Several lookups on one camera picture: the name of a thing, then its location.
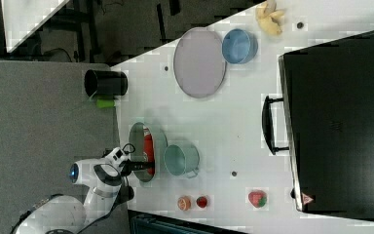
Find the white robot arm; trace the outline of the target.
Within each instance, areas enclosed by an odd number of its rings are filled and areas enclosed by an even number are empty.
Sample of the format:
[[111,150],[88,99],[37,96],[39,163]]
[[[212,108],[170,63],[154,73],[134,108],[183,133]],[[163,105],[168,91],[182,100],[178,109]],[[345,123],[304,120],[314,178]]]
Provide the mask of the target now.
[[80,234],[134,197],[126,180],[128,175],[151,168],[153,162],[77,161],[71,166],[69,177],[73,184],[89,188],[84,201],[54,194],[23,214],[11,234]]

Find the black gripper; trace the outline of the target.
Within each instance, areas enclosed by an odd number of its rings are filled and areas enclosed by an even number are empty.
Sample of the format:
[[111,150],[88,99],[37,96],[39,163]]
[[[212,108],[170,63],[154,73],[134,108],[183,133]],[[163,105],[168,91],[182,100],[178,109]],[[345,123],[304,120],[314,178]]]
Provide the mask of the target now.
[[148,170],[155,168],[155,162],[140,162],[140,166],[136,162],[125,161],[120,164],[120,175],[129,176],[133,171],[138,171],[139,167],[141,170]]

